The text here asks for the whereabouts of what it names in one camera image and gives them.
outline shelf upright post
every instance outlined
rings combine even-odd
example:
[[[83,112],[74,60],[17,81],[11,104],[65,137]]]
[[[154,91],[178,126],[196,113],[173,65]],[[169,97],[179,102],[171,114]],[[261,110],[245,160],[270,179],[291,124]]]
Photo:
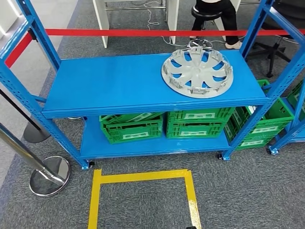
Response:
[[[292,37],[297,37],[301,42],[300,49],[288,63],[276,82],[267,93],[269,98],[267,103],[258,106],[231,143],[230,149],[223,151],[221,158],[223,160],[230,160],[231,153],[239,146],[246,135],[253,129],[262,116],[273,105],[280,95],[286,90],[294,79],[299,75],[305,63],[305,36],[299,30],[285,19],[279,12],[272,7],[274,0],[261,0],[258,6],[254,20],[250,25],[246,37],[245,38],[240,52],[246,58],[253,45],[257,33],[261,27],[267,15],[271,16],[278,24],[282,25],[283,29],[289,32]]]
[[[302,121],[299,121],[300,113],[302,110],[302,106],[305,98],[305,80],[303,80],[302,86],[300,91],[297,103],[294,110],[294,119],[291,123],[289,127],[286,127],[286,133],[283,137],[277,140],[275,144],[269,146],[272,155],[279,153],[279,150],[288,143],[294,142],[294,138],[297,137],[299,133],[305,129],[305,118]],[[304,139],[301,138],[299,141],[303,142]]]
[[[26,90],[20,81],[19,81],[13,72],[11,72],[5,61],[8,54],[21,39],[27,29],[31,28],[38,42],[41,45],[44,53],[52,66],[57,71],[60,65],[60,58],[55,48],[47,35],[42,23],[34,10],[29,0],[17,0],[22,12],[25,15],[27,23],[23,23],[18,30],[11,37],[8,44],[0,50],[0,82],[2,82],[8,91],[12,93],[16,99],[29,110],[36,120],[39,121],[43,127],[47,130],[65,150],[76,160],[82,169],[88,169],[88,161],[80,159],[80,152],[72,143],[66,137],[59,128],[58,128],[52,119],[47,119],[42,113],[42,108],[36,102],[34,96]]]

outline blue shelf board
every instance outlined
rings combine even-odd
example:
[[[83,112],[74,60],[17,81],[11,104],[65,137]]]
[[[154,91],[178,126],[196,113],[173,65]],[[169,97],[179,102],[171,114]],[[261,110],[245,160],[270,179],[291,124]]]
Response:
[[[197,99],[170,89],[161,67],[170,54],[63,60],[42,110],[46,118],[113,115],[261,105],[269,98],[238,50],[221,51],[233,82],[214,98]]]
[[[85,122],[81,147],[82,159],[113,158],[127,156],[151,156],[226,150],[228,145],[223,131],[217,138],[168,139],[160,138],[110,144],[100,129],[98,116]]]
[[[282,98],[285,104],[290,109],[292,113],[294,113],[294,109],[290,105],[290,103],[287,100],[287,98]],[[286,131],[286,133],[288,131],[289,131],[288,128],[290,127],[290,125],[288,125],[285,128],[285,130]],[[290,142],[305,142],[305,130],[303,130],[300,133],[298,133],[295,138],[293,138],[291,140],[290,140]]]

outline stanchion base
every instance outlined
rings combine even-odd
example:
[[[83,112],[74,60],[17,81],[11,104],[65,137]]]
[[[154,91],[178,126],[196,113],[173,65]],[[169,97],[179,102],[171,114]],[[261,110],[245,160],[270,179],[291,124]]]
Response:
[[[68,119],[71,120],[71,121],[78,121],[78,120],[83,119],[83,117],[75,117],[75,118],[70,117],[70,118],[68,118]]]
[[[26,129],[23,132],[23,138],[29,143],[38,143],[46,140],[47,138],[50,137],[47,130],[45,130],[43,126],[39,123],[35,122],[37,124],[41,130],[36,129],[35,126],[32,125],[31,123],[28,123]]]
[[[70,177],[70,165],[61,156],[50,156],[42,161],[53,173],[61,176],[65,182],[59,186],[52,181],[45,179],[38,170],[34,170],[29,182],[31,191],[40,197],[50,197],[63,189]]]

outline office chair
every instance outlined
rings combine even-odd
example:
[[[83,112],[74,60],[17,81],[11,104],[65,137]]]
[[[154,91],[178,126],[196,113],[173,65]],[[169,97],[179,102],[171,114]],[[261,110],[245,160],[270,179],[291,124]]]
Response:
[[[273,6],[294,26],[299,29],[305,28],[305,0],[276,0]],[[269,16],[265,19],[261,28],[264,30],[282,29],[282,27],[279,26],[276,22],[273,21],[273,19]],[[247,56],[247,59],[252,56],[267,54],[267,58],[270,59],[270,62],[269,72],[266,76],[268,78],[273,77],[273,68],[276,56],[279,56],[283,60],[290,62],[290,59],[284,53],[285,48],[279,47],[280,42],[284,37],[292,39],[292,37],[288,35],[279,36],[279,40],[273,46],[255,42],[253,45],[253,49],[258,46],[263,48],[264,50],[249,53]]]

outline red barrier tape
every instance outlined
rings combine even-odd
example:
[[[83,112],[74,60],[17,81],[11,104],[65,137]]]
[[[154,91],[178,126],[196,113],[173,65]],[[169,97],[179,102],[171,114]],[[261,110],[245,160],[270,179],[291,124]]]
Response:
[[[169,37],[169,36],[245,36],[247,30],[237,31],[188,31],[188,30],[84,30],[84,29],[46,29],[50,36],[112,36],[112,37]],[[305,29],[300,30],[305,34]],[[285,30],[260,30],[258,36],[288,35]]]
[[[6,60],[5,64],[11,68],[18,57],[20,57],[32,41],[29,33],[26,34],[18,45],[17,45]]]

